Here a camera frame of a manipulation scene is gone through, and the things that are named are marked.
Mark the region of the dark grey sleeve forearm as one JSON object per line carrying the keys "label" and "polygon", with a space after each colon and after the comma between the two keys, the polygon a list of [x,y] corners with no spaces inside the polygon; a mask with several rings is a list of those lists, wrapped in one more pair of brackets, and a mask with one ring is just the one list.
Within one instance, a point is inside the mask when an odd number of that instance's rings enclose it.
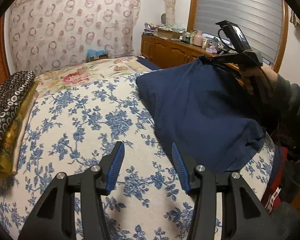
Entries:
{"label": "dark grey sleeve forearm", "polygon": [[300,86],[277,75],[273,103],[279,109],[279,116],[286,124],[300,126]]}

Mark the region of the right hand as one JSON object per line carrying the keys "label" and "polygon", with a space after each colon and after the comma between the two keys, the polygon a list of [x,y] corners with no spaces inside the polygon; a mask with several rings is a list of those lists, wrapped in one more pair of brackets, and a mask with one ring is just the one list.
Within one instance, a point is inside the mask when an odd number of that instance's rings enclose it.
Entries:
{"label": "right hand", "polygon": [[244,87],[250,95],[268,103],[277,85],[278,74],[269,66],[240,68]]}

